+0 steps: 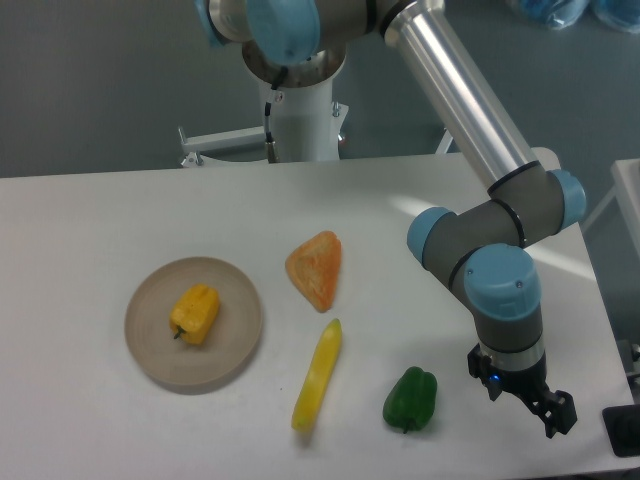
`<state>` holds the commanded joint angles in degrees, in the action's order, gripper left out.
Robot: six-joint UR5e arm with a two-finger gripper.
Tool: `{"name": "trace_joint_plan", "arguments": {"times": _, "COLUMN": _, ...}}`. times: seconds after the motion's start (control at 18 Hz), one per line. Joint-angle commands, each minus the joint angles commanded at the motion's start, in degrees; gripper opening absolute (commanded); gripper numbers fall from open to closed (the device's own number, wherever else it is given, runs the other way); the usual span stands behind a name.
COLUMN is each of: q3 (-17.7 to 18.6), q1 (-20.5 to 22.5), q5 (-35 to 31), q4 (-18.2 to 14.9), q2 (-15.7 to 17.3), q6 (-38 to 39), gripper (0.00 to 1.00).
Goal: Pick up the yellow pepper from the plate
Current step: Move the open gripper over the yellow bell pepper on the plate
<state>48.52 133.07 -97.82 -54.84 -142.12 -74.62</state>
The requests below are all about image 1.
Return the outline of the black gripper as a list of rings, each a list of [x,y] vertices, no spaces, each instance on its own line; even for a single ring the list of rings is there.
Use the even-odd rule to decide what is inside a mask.
[[[521,400],[544,424],[545,435],[566,435],[577,422],[571,394],[552,392],[546,383],[546,352],[541,343],[528,350],[506,353],[478,343],[467,355],[469,374],[478,379],[495,401],[502,393]]]

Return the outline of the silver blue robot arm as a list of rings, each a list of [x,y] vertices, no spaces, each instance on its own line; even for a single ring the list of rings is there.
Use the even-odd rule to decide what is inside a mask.
[[[509,393],[539,417],[548,436],[577,420],[574,400],[546,383],[541,285],[529,246],[578,222],[582,185],[546,170],[486,83],[445,17],[440,1],[199,1],[209,42],[238,43],[264,85],[269,162],[333,160],[338,130],[321,102],[295,114],[276,103],[332,78],[346,44],[376,32],[396,49],[465,158],[488,200],[462,214],[433,207],[419,214],[407,245],[472,314],[478,344],[471,376],[491,399]]]

